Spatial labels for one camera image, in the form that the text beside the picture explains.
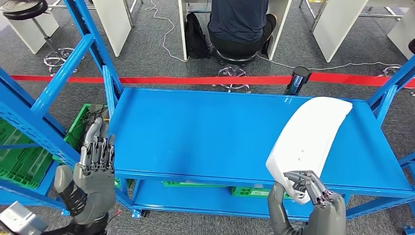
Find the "red barrier tape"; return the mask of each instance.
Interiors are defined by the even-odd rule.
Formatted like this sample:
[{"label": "red barrier tape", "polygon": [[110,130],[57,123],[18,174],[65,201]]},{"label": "red barrier tape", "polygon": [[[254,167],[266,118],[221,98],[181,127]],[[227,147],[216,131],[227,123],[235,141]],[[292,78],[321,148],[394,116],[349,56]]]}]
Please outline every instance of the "red barrier tape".
[{"label": "red barrier tape", "polygon": [[[49,82],[50,76],[12,75],[19,81]],[[284,85],[291,76],[258,76],[258,77],[122,77],[121,83],[130,84],[250,84],[250,85]],[[388,78],[363,75],[314,72],[312,82],[327,82],[360,86],[382,86]],[[101,77],[70,77],[73,83],[102,83]],[[411,80],[405,88],[415,88],[415,80]]]}]

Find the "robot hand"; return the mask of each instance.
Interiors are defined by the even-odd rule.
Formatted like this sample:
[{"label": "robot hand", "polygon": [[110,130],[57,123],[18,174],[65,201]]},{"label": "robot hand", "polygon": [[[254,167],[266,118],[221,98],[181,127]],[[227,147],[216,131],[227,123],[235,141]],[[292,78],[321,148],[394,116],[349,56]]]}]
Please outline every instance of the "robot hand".
[{"label": "robot hand", "polygon": [[346,233],[346,205],[342,196],[331,193],[325,200],[310,198],[314,210],[310,214],[308,224],[294,230],[288,221],[283,205],[284,187],[275,183],[268,195],[268,208],[275,235],[344,235]]},{"label": "robot hand", "polygon": [[114,136],[108,138],[107,129],[98,117],[85,134],[73,174],[66,165],[56,169],[56,191],[73,217],[72,224],[85,229],[93,225],[105,231],[108,211],[115,204]]}]

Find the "black stool seat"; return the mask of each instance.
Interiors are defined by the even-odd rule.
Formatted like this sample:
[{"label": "black stool seat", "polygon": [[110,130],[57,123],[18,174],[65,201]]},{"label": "black stool seat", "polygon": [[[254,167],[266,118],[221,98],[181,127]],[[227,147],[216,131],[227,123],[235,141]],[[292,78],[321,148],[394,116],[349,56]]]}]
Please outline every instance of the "black stool seat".
[{"label": "black stool seat", "polygon": [[1,6],[9,20],[23,21],[35,18],[47,10],[46,0],[9,0]]},{"label": "black stool seat", "polygon": [[231,56],[218,51],[216,48],[213,49],[212,55],[218,60],[219,64],[231,64],[241,66],[247,65],[248,63],[254,61],[254,59],[256,58],[256,53],[247,56]]},{"label": "black stool seat", "polygon": [[409,42],[409,50],[410,50],[413,54],[415,54],[415,38],[414,38],[414,39],[412,39],[412,41],[411,41],[411,42]]}]

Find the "dark blue shirt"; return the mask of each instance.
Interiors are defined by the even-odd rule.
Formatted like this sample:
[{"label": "dark blue shirt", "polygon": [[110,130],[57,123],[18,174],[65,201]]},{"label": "dark blue shirt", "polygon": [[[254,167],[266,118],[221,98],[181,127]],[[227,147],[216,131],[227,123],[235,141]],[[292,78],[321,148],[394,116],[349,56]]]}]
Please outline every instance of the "dark blue shirt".
[{"label": "dark blue shirt", "polygon": [[262,37],[268,0],[212,0],[209,30],[218,38],[251,43]]}]

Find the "white cable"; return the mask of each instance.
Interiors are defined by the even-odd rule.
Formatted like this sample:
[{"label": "white cable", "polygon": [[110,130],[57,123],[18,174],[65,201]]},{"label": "white cable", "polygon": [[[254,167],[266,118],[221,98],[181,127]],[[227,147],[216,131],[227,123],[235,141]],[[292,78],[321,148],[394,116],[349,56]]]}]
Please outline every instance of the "white cable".
[{"label": "white cable", "polygon": [[[180,60],[180,61],[182,61],[182,62],[187,62],[188,60],[189,60],[189,57],[186,59],[186,60],[182,60],[182,59],[180,59],[180,58],[178,58],[178,57],[176,57],[176,56],[173,56],[171,53],[170,53],[170,51],[169,51],[169,49],[165,46],[165,43],[166,43],[166,37],[167,37],[167,35],[171,32],[171,31],[173,31],[173,29],[175,28],[175,25],[173,24],[173,22],[170,20],[170,19],[168,19],[168,18],[165,18],[165,17],[160,17],[160,16],[156,16],[156,14],[157,14],[157,12],[159,11],[159,9],[157,8],[157,5],[155,5],[154,4],[154,2],[153,2],[153,0],[150,0],[150,2],[151,2],[151,4],[153,5],[153,7],[148,7],[148,8],[145,8],[144,10],[145,11],[152,11],[152,10],[155,10],[155,12],[154,12],[154,15],[153,15],[153,18],[156,18],[156,19],[161,19],[161,20],[166,20],[166,21],[169,21],[169,23],[171,24],[171,29],[164,35],[164,39],[163,39],[163,44],[162,44],[162,46],[163,46],[163,48],[168,52],[168,54],[169,54],[169,56],[170,57],[172,57],[172,58],[174,58],[174,59],[177,59],[177,60]],[[208,0],[206,1],[206,8],[205,8],[205,12],[207,11],[207,9],[208,9]],[[273,64],[276,64],[276,65],[280,65],[280,66],[283,66],[283,67],[286,67],[286,68],[290,68],[290,69],[295,69],[296,67],[293,67],[293,66],[289,66],[289,65],[285,65],[285,64],[282,64],[282,63],[278,63],[278,62],[275,62],[275,61],[272,61],[272,60],[269,60],[269,59],[267,59],[267,58],[264,58],[264,57],[262,57],[262,56],[259,56],[259,55],[257,55],[259,58],[261,58],[261,59],[263,59],[263,60],[266,60],[266,61],[269,61],[269,62],[271,62],[271,63],[273,63]],[[338,68],[344,68],[344,67],[347,67],[347,66],[349,66],[349,65],[353,65],[353,66],[361,66],[361,65],[376,65],[376,64],[380,64],[380,65],[385,65],[385,66],[401,66],[401,65],[398,65],[398,64],[385,64],[385,63],[383,63],[383,62],[374,62],[374,63],[360,63],[360,64],[354,64],[354,63],[348,63],[348,64],[345,64],[345,65],[340,65],[340,66],[335,66],[335,67],[330,67],[330,68],[324,68],[324,69],[314,69],[314,68],[311,68],[311,69],[309,69],[309,70],[315,70],[315,71],[323,71],[323,70],[335,70],[335,69],[338,69]]]},{"label": "white cable", "polygon": [[171,31],[173,31],[173,29],[174,29],[174,27],[175,27],[175,26],[174,26],[173,22],[172,22],[170,19],[168,19],[168,18],[164,18],[164,17],[160,17],[160,16],[156,16],[157,12],[159,11],[159,10],[158,10],[158,8],[157,8],[157,5],[155,5],[155,4],[154,4],[153,0],[150,0],[150,2],[151,2],[151,4],[153,5],[153,7],[148,7],[148,8],[145,8],[145,9],[144,9],[144,11],[152,11],[152,10],[155,10],[154,15],[153,15],[153,17],[154,17],[154,18],[169,21],[169,22],[170,22],[170,24],[171,24],[171,26],[172,26],[172,27],[171,27],[171,29],[170,29],[170,30],[169,30],[169,31],[168,31],[168,32],[164,35],[164,40],[163,40],[163,44],[162,44],[163,48],[167,50],[167,52],[169,53],[169,56],[170,56],[170,57],[175,58],[175,59],[177,59],[177,60],[180,60],[180,61],[182,61],[182,62],[187,62],[187,61],[189,60],[189,57],[187,57],[187,59],[186,59],[186,60],[182,60],[182,59],[180,59],[180,58],[178,58],[178,57],[176,57],[176,56],[172,55],[172,54],[170,53],[169,49],[167,49],[167,47],[164,45],[164,44],[166,43],[166,37],[167,37],[167,35],[168,35]]},{"label": "white cable", "polygon": [[[269,60],[269,59],[267,59],[267,58],[264,58],[264,57],[262,57],[262,56],[259,56],[258,54],[257,54],[257,56],[258,56],[259,58],[263,59],[263,60],[269,61],[269,62],[271,62],[271,63],[273,63],[273,64],[276,64],[276,65],[284,66],[284,67],[287,67],[287,68],[290,68],[290,69],[295,69],[295,68],[296,68],[296,67],[288,66],[288,65],[285,65],[285,64],[281,64],[281,63],[278,63],[278,62],[275,62],[275,61]],[[380,64],[380,65],[385,65],[385,66],[401,66],[401,65],[398,65],[398,64],[385,64],[385,63],[383,63],[383,62],[374,62],[374,63],[360,63],[360,64],[348,63],[348,64],[345,64],[345,65],[340,65],[340,66],[335,66],[335,67],[330,67],[330,68],[324,68],[324,69],[308,69],[308,70],[316,70],[316,71],[322,71],[322,70],[335,70],[335,69],[338,69],[338,68],[344,68],[344,67],[347,67],[347,66],[349,66],[349,65],[353,65],[353,66],[361,66],[361,65],[377,65],[377,64]]]}]

